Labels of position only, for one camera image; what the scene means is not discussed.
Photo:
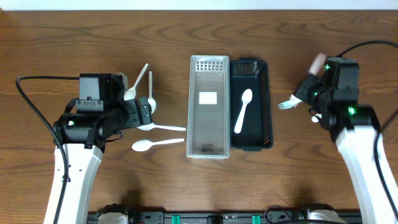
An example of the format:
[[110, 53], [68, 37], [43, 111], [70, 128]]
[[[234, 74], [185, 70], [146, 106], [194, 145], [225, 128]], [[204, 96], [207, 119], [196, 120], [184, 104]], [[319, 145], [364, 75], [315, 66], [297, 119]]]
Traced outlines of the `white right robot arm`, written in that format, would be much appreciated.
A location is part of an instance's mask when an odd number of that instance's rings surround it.
[[364, 223], [397, 223], [397, 184], [372, 106], [358, 104], [358, 79], [309, 73], [293, 96], [310, 105], [312, 121], [329, 131], [351, 177]]

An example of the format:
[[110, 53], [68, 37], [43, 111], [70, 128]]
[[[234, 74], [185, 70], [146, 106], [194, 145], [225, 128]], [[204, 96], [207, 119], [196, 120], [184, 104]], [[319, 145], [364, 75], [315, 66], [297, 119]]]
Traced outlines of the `black plastic basket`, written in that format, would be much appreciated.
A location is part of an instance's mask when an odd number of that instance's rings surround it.
[[[252, 90], [252, 100], [246, 107], [240, 133], [234, 132], [243, 105], [242, 94]], [[229, 66], [230, 144], [232, 148], [248, 152], [270, 149], [273, 146], [271, 96], [268, 66], [256, 58], [240, 58]]]

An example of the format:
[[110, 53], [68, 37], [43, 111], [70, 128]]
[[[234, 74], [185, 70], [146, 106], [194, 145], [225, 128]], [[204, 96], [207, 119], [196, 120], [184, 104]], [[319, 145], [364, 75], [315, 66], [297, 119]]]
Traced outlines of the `white plastic spoon upright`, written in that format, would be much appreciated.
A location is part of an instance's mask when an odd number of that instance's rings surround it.
[[152, 71], [149, 72], [149, 97], [148, 103], [151, 107], [151, 113], [154, 114], [157, 103], [153, 97], [153, 74]]

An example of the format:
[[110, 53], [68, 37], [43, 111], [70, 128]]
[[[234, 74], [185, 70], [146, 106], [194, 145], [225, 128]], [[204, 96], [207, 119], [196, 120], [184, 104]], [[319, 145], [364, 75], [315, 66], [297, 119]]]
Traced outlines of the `clear plastic basket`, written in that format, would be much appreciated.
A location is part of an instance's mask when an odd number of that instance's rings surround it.
[[227, 159], [230, 152], [229, 57], [192, 55], [187, 157]]

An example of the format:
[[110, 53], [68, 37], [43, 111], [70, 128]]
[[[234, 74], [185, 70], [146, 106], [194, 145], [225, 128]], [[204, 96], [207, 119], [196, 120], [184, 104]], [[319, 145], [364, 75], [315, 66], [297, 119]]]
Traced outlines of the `white plastic fork hidden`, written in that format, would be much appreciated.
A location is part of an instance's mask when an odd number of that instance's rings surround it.
[[322, 115], [317, 113], [317, 114], [312, 116], [312, 122], [313, 123], [317, 123], [317, 122], [319, 122], [319, 120], [321, 120], [321, 118], [322, 118]]

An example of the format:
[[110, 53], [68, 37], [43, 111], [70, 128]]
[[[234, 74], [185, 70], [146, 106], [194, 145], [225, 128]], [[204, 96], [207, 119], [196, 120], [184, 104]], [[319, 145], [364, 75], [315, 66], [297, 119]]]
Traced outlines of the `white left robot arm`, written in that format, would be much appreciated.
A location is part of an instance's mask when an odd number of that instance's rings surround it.
[[85, 223], [106, 144], [123, 130], [152, 121], [146, 97], [71, 100], [54, 124], [55, 170], [45, 223]]

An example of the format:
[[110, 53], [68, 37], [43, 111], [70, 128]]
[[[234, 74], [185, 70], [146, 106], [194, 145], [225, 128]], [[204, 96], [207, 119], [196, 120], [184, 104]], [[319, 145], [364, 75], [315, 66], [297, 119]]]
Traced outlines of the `white plastic spoon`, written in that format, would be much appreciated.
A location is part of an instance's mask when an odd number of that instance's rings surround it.
[[153, 74], [152, 71], [149, 72], [149, 97], [148, 103], [151, 107], [151, 113], [154, 114], [157, 103], [153, 97]]
[[171, 130], [171, 131], [186, 131], [186, 128], [183, 128], [183, 127], [167, 126], [167, 125], [160, 125], [160, 124], [155, 124], [155, 123], [145, 124], [145, 125], [138, 127], [138, 129], [143, 130], [143, 131], [150, 131], [155, 128], [166, 129], [166, 130]]
[[136, 87], [137, 87], [137, 85], [139, 84], [141, 78], [144, 76], [145, 72], [147, 71], [148, 66], [149, 66], [148, 63], [146, 63], [146, 64], [144, 65], [144, 67], [143, 67], [143, 69], [141, 70], [139, 76], [137, 77], [137, 79], [136, 79], [134, 85], [133, 85], [130, 89], [128, 89], [128, 90], [125, 92], [125, 94], [124, 94], [124, 101], [133, 100], [133, 99], [136, 97], [136, 94], [137, 94], [137, 92], [136, 92]]
[[242, 130], [246, 107], [251, 102], [251, 100], [252, 100], [252, 90], [248, 88], [244, 91], [241, 97], [242, 107], [239, 112], [236, 124], [234, 126], [234, 132], [236, 134], [239, 134]]

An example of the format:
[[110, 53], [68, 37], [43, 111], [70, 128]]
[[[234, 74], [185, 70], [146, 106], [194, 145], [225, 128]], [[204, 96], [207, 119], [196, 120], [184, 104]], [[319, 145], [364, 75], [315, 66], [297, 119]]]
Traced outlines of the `white plastic fork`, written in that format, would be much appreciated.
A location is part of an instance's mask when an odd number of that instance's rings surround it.
[[301, 103], [300, 100], [298, 100], [298, 101], [289, 100], [289, 101], [285, 101], [283, 103], [279, 103], [278, 107], [280, 110], [287, 110], [287, 109], [295, 108], [299, 103]]
[[[312, 62], [310, 68], [308, 69], [307, 74], [311, 74], [311, 75], [316, 75], [316, 76], [318, 76], [319, 72], [320, 72], [321, 70], [323, 70], [323, 66], [324, 66], [324, 63], [325, 63], [326, 59], [327, 59], [327, 55], [326, 55], [326, 54], [324, 54], [324, 53], [319, 53], [319, 54], [315, 57], [314, 61]], [[296, 97], [294, 97], [293, 94], [291, 94], [290, 100], [292, 100], [292, 101], [298, 101], [299, 99], [296, 98]]]

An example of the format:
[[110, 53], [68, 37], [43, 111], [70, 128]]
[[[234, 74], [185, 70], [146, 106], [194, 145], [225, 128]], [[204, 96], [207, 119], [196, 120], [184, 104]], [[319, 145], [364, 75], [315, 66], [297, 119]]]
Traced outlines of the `black rail with green clips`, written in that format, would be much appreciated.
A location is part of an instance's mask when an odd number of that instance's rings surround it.
[[87, 215], [87, 224], [126, 223], [126, 224], [266, 224], [293, 220], [306, 220], [309, 213], [316, 208], [333, 208], [327, 204], [314, 204], [307, 207], [293, 209], [273, 205], [265, 212], [229, 212], [229, 213], [187, 213], [187, 212], [138, 212], [127, 205], [112, 204], [105, 206], [98, 212]]

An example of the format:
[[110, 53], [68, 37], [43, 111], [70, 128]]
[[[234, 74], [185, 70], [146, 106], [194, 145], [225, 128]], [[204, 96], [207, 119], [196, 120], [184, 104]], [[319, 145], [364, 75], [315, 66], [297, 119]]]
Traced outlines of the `white plastic spoon lowest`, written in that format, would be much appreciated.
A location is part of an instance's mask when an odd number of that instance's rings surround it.
[[178, 142], [184, 142], [184, 138], [167, 139], [167, 140], [156, 141], [156, 142], [152, 142], [148, 139], [142, 139], [140, 141], [135, 142], [131, 146], [131, 148], [133, 151], [144, 152], [144, 151], [149, 150], [152, 146], [163, 145], [163, 144], [173, 144], [173, 143], [178, 143]]

